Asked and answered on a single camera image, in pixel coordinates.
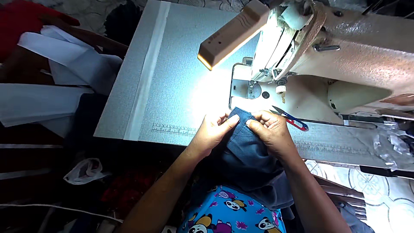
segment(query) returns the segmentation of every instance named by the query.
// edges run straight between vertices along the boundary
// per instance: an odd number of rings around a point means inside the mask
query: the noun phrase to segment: sewing machine
[[[338,114],[378,116],[414,109],[414,21],[362,15],[311,0],[250,1],[201,43],[210,70],[260,32],[253,58],[233,66],[229,106],[276,104],[309,120],[342,123]]]

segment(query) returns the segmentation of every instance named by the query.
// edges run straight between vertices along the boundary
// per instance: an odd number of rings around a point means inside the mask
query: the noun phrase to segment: cartoon panda
[[[265,230],[264,233],[281,233],[267,217],[264,217],[258,224],[256,224],[256,227],[260,230]]]
[[[211,228],[212,219],[212,214],[208,214],[207,216],[203,214],[203,216],[195,222],[195,225],[188,230],[188,233],[207,233],[207,229]]]
[[[234,199],[232,199],[231,201],[227,200],[224,202],[224,204],[234,211],[238,211],[239,209],[244,210],[244,212],[247,211],[245,208],[246,204],[244,204],[242,200],[234,200]]]

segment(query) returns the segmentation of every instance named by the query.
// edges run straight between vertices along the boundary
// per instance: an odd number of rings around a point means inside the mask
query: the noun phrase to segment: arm
[[[282,163],[305,231],[350,233],[341,213],[299,156],[285,118],[266,111],[253,116],[258,121],[249,120],[246,124],[266,144],[269,154]]]
[[[206,115],[191,143],[144,194],[122,224],[121,233],[159,233],[184,190],[195,166],[211,153],[239,121],[229,113]]]

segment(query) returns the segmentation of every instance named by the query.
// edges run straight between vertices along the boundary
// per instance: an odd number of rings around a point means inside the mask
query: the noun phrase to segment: gray table surface
[[[235,15],[149,0],[95,136],[188,145],[207,112],[227,108],[233,64],[254,55],[258,35],[213,71],[197,60],[200,43]],[[303,158],[388,167],[375,155],[375,131],[308,125],[289,126]]]

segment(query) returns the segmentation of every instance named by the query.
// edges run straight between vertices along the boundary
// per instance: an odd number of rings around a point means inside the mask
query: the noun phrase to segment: hand
[[[246,125],[265,143],[269,154],[278,159],[298,155],[284,117],[267,111],[254,112],[252,115],[257,121],[248,120]]]
[[[238,115],[229,117],[230,110],[219,114],[207,114],[203,123],[195,134],[186,150],[200,155],[200,159],[208,156],[211,150],[217,146],[224,135],[234,128],[239,122]]]

